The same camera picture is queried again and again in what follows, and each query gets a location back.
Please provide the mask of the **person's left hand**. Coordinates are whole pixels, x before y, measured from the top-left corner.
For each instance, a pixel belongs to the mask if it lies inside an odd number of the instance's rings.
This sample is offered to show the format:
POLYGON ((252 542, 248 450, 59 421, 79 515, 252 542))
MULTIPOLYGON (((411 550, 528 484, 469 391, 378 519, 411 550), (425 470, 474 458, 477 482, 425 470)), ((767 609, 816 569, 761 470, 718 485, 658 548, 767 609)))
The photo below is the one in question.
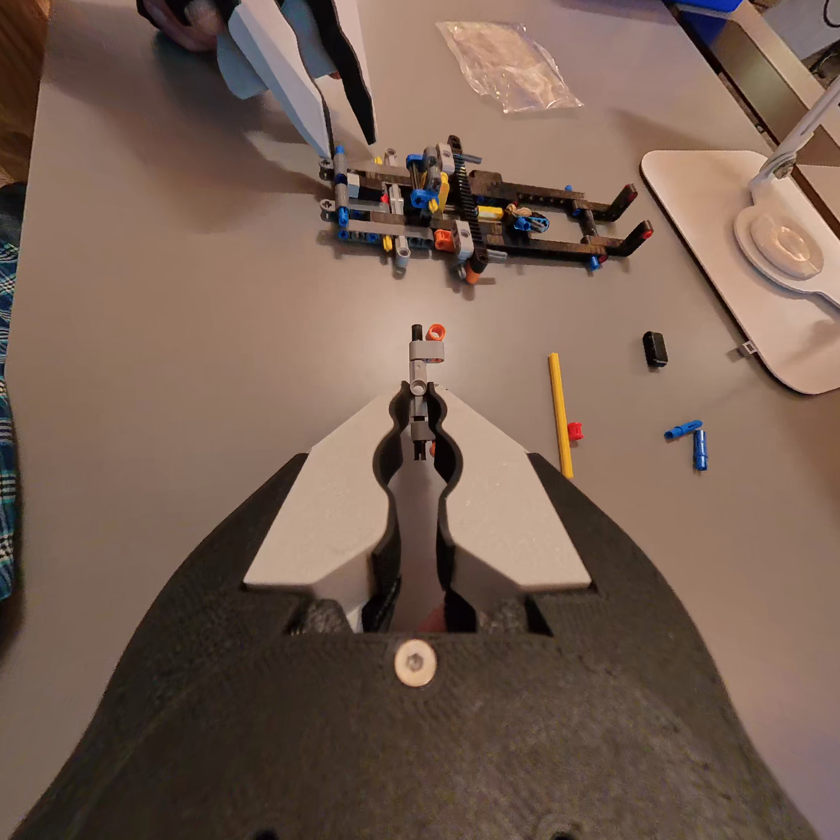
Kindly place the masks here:
POLYGON ((212 1, 137 1, 138 13, 176 45, 192 53, 215 51, 226 23, 212 1))

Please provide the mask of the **white book stand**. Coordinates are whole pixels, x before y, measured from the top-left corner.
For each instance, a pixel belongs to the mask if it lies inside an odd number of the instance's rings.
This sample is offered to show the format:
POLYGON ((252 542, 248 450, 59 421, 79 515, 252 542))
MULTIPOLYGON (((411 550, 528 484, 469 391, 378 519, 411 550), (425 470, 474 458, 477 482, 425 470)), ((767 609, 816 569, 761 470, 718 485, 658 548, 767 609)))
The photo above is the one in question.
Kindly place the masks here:
POLYGON ((839 387, 839 239, 793 179, 839 80, 767 157, 654 150, 643 177, 770 373, 816 396, 839 387))

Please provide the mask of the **clear plastic parts bag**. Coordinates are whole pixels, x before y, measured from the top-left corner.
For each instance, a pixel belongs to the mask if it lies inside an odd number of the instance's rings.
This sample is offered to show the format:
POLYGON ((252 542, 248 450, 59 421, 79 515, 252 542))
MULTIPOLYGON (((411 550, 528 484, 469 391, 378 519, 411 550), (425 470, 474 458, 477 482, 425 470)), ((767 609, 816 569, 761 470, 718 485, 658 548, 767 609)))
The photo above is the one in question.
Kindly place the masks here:
POLYGON ((583 107, 550 52, 523 24, 447 20, 436 28, 480 97, 505 114, 536 114, 583 107))

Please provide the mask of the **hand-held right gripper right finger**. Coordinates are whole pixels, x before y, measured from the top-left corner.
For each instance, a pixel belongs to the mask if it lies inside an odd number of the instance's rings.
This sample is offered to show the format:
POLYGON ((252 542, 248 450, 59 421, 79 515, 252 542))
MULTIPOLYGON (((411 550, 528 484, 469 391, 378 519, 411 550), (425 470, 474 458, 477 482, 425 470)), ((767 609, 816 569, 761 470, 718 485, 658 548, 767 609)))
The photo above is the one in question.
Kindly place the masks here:
POLYGON ((530 453, 451 391, 429 387, 444 621, 473 633, 481 616, 535 595, 582 592, 592 577, 530 453))

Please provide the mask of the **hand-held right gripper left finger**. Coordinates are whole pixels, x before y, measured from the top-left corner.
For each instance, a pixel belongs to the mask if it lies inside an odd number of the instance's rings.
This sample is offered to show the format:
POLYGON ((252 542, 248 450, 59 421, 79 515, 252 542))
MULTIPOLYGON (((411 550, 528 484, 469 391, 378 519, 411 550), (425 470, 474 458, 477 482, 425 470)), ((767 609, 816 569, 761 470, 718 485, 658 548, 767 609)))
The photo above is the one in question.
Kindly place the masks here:
POLYGON ((391 622, 401 587, 401 540, 388 484, 403 463, 403 385, 315 444, 245 574, 340 605, 356 632, 391 622))

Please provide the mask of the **blue box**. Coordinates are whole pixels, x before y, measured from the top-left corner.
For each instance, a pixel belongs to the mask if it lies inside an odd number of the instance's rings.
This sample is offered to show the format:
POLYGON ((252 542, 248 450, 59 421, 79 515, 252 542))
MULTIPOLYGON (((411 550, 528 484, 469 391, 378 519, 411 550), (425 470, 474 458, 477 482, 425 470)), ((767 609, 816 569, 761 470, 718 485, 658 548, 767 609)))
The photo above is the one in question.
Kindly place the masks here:
POLYGON ((698 47, 709 47, 743 1, 664 1, 677 23, 698 47))

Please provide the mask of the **yellow lego axle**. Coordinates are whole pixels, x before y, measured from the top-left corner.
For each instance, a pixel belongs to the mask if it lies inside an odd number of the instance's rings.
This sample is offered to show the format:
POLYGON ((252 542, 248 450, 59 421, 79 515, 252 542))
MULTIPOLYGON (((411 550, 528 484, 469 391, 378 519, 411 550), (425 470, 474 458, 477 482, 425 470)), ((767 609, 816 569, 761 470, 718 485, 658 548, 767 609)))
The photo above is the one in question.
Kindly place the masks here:
POLYGON ((564 389, 562 381, 562 373, 560 368, 560 358, 555 352, 551 352, 548 357, 549 378, 551 383, 552 399, 553 399, 553 413, 556 426, 556 435, 558 438, 558 448, 560 457, 560 472, 568 480, 574 478, 574 468, 571 453, 571 439, 568 428, 568 417, 564 400, 564 389))

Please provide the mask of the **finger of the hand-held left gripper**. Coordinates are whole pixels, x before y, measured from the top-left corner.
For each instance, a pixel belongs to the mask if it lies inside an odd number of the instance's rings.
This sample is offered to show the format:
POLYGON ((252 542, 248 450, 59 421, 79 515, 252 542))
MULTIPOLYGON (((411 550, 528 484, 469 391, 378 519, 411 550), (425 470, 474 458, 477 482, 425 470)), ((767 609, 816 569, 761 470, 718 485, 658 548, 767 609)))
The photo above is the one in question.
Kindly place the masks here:
POLYGON ((370 74, 355 1, 308 1, 322 47, 343 84, 368 145, 377 141, 370 74))
POLYGON ((275 2, 240 2, 227 22, 236 45, 289 120, 322 158, 333 156, 329 111, 308 74, 297 36, 275 2))

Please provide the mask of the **black lego chassis assembly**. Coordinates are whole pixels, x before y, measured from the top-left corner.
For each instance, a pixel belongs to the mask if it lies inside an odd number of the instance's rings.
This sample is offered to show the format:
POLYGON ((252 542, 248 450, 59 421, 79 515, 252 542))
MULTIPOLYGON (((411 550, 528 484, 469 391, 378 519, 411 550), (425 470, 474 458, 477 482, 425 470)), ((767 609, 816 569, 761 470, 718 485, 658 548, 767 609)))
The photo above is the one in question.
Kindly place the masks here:
POLYGON ((506 181, 474 168, 481 162, 454 134, 419 154, 401 158, 387 150, 363 162, 337 145, 319 163, 319 176, 332 190, 320 202, 321 218, 340 242, 377 249, 399 275, 413 257, 441 255, 454 277, 470 286, 510 257, 594 272, 609 259, 628 258, 653 235, 648 220, 622 238, 602 231, 637 199, 633 183, 611 202, 598 203, 571 185, 506 181))

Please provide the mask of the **small grey orange lego subassembly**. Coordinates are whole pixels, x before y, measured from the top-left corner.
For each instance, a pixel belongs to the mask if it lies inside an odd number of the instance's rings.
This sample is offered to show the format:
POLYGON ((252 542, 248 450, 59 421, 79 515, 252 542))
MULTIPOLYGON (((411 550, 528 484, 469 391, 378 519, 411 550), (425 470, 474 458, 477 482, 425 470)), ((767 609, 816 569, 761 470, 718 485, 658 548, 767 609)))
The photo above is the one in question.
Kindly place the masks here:
POLYGON ((427 329, 421 324, 412 326, 408 345, 408 419, 415 461, 425 460, 429 453, 434 452, 434 433, 428 418, 427 393, 432 383, 428 368, 443 363, 445 336, 445 326, 439 322, 432 323, 427 329))

